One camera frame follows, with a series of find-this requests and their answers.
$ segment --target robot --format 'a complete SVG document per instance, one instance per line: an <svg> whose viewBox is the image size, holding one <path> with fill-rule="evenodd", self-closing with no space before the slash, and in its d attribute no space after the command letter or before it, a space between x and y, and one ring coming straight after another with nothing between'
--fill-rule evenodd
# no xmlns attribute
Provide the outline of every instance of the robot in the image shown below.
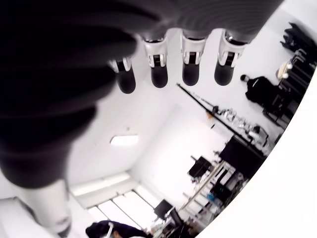
<svg viewBox="0 0 317 238"><path fill-rule="evenodd" d="M132 93L143 39L152 82L167 84L166 32L181 28L183 80L195 85L206 39L224 29L215 80L231 81L243 49L282 0L12 0L1 4L0 168L35 222L67 237L66 164L73 141L117 83Z"/></svg>

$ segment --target white object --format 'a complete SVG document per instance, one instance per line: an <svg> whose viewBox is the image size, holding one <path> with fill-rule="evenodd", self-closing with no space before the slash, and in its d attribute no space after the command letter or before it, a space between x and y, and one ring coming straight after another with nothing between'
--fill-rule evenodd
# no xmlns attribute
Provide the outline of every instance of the white object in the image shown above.
<svg viewBox="0 0 317 238"><path fill-rule="evenodd" d="M110 140L110 144L114 146L132 146L139 141L138 135L116 135Z"/></svg>

